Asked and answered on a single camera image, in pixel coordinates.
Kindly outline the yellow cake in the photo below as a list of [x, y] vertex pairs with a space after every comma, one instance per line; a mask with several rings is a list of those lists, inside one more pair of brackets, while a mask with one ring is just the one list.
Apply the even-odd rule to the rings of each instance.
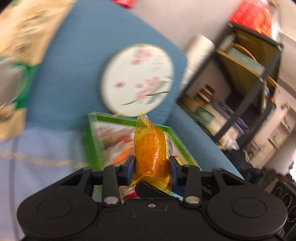
[[134, 175], [130, 187], [147, 182], [170, 193], [169, 148], [165, 132], [154, 125], [145, 113], [140, 113], [134, 134]]

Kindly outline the green cardboard box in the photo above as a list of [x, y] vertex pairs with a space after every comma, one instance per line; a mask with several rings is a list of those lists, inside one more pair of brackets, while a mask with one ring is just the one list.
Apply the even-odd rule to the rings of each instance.
[[[102, 171], [106, 166], [124, 164], [134, 154], [134, 132], [137, 121], [107, 113], [93, 112], [88, 115], [88, 125], [83, 145], [88, 165], [93, 171]], [[158, 126], [168, 137], [169, 152], [180, 165], [198, 163], [179, 137], [169, 126]], [[121, 201], [138, 198], [134, 186], [120, 186]]]

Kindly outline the striped ceramic vase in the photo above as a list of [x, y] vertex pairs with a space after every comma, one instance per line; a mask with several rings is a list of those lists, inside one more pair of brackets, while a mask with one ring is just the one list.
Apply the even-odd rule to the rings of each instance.
[[208, 84], [201, 88], [197, 94], [196, 98], [203, 101], [205, 104], [211, 103], [214, 99], [215, 90]]

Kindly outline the black metal shelf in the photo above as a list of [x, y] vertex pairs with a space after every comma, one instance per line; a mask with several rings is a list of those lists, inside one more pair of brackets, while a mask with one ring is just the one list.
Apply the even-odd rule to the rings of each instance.
[[[282, 43], [229, 22], [178, 104], [222, 149], [245, 148], [275, 108]], [[214, 99], [196, 98], [206, 84]]]

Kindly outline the round floral fan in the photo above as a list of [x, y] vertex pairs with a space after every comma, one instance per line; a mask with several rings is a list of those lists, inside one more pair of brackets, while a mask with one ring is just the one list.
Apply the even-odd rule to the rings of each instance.
[[114, 114], [134, 117], [157, 108], [174, 82], [174, 66], [159, 46], [135, 44], [115, 54], [100, 80], [106, 108]]

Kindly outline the large beige cereal snack bag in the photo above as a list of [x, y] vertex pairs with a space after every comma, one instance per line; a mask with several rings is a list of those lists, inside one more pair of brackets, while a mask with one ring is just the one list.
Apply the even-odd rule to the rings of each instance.
[[11, 1], [1, 12], [1, 140], [22, 134], [37, 68], [75, 1]]

